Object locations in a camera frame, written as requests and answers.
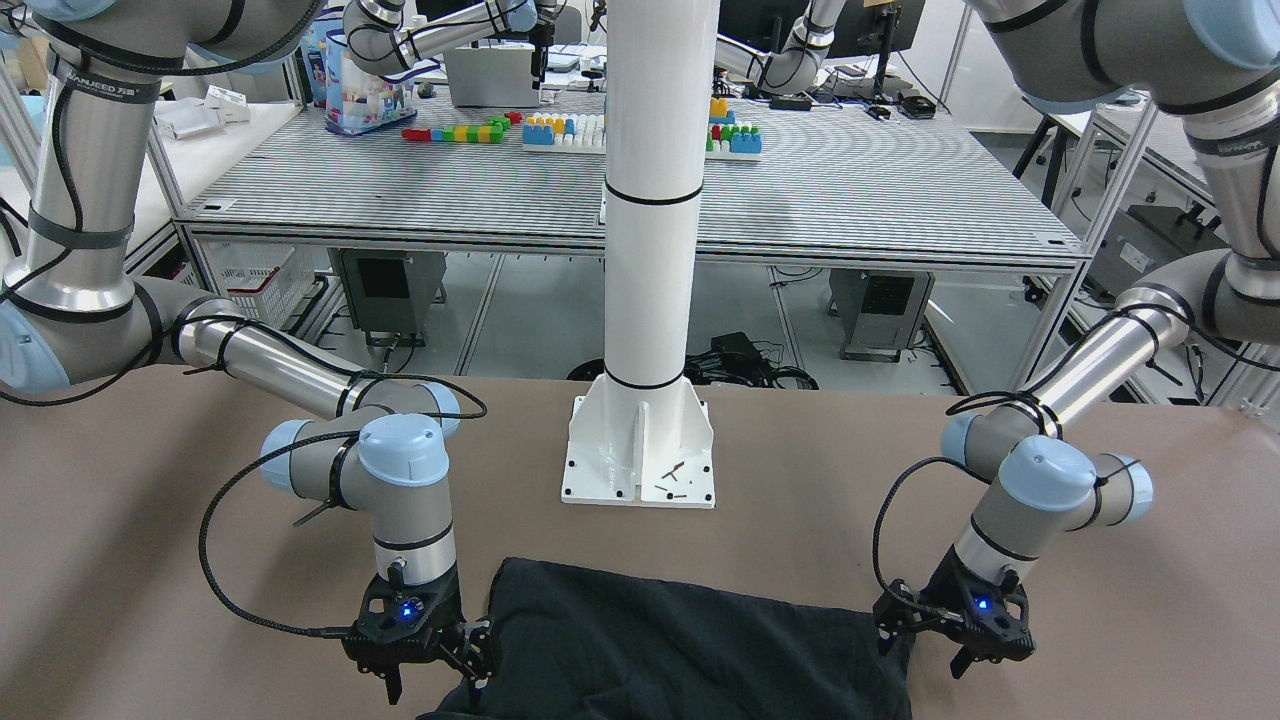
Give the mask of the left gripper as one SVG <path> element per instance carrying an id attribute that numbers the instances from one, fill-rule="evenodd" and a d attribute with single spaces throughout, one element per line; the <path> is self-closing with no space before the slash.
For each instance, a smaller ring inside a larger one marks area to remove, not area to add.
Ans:
<path id="1" fill-rule="evenodd" d="M 1036 652 L 1029 628 L 1029 601 L 1012 568 L 988 582 L 969 570 L 950 550 L 920 592 L 902 579 L 883 587 L 873 603 L 876 648 L 887 656 L 897 638 L 938 632 L 960 648 L 950 661 L 955 680 L 978 662 L 1023 661 Z"/>

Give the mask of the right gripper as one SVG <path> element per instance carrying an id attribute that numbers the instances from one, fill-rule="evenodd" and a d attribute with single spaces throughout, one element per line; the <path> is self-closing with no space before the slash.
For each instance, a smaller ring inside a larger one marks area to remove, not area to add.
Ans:
<path id="1" fill-rule="evenodd" d="M 419 585 L 376 574 L 342 639 L 343 651 L 360 671 L 385 679 L 389 705 L 398 705 L 403 694 L 401 664 L 439 660 L 468 685 L 486 685 L 493 676 L 490 644 L 490 620 L 465 623 L 454 568 Z"/>

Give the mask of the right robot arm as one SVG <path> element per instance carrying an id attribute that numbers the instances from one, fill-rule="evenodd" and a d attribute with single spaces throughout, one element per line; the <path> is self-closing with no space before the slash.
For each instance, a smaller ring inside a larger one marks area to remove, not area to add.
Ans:
<path id="1" fill-rule="evenodd" d="M 495 671 L 488 623 L 465 619 L 445 439 L 466 419 L 465 391 L 421 375 L 346 363 L 223 297 L 125 273 L 134 193 L 154 110 L 189 49 L 215 70 L 292 53 L 320 1 L 26 1 L 47 37 L 55 86 L 27 214 L 28 242 L 3 274 L 3 397 L 27 406 L 84 382 L 113 383 L 154 364 L 220 372 L 310 411 L 279 425 L 253 466 L 321 510 L 366 512 L 375 574 L 347 626 L 293 626 L 250 612 L 218 584 L 207 534 L 198 557 L 216 598 L 248 623 L 339 641 L 390 703 L 401 666 L 442 661 L 472 703 Z"/>

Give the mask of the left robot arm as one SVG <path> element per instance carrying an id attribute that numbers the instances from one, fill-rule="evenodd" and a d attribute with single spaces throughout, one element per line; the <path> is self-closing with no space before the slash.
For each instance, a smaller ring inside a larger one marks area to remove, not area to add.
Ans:
<path id="1" fill-rule="evenodd" d="M 1275 1 L 975 1 L 1027 100 L 1079 111 L 1142 88 L 1181 119 L 1204 169 L 1225 247 L 1170 261 L 1123 291 L 1047 372 L 993 393 L 989 413 L 950 409 L 940 461 L 986 492 L 919 591 L 882 584 L 873 618 L 887 655 L 937 632 L 950 664 L 1021 661 L 1036 648 L 1024 582 L 1062 534 L 1134 521 L 1153 483 L 1137 461 L 1089 456 L 1068 423 L 1190 333 L 1277 343 L 1277 4 Z"/>

